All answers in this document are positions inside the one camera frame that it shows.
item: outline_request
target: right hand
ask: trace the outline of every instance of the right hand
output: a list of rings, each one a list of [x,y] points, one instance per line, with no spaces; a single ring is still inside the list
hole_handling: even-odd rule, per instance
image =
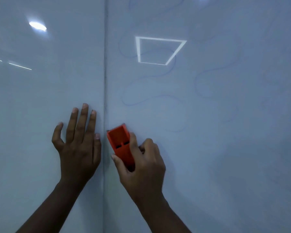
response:
[[[152,139],[146,139],[138,147],[136,136],[132,132],[129,143],[135,160],[134,172],[129,172],[123,161],[116,155],[112,155],[120,182],[139,209],[154,207],[164,202],[162,187],[166,167],[159,148]]]

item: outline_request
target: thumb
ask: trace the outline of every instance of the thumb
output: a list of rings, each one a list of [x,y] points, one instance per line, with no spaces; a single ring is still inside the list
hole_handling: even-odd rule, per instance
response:
[[[120,176],[120,182],[123,184],[123,181],[126,179],[128,175],[128,170],[125,167],[123,161],[119,157],[117,157],[115,154],[113,154],[111,158],[116,166],[116,169],[118,170],[118,173]]]

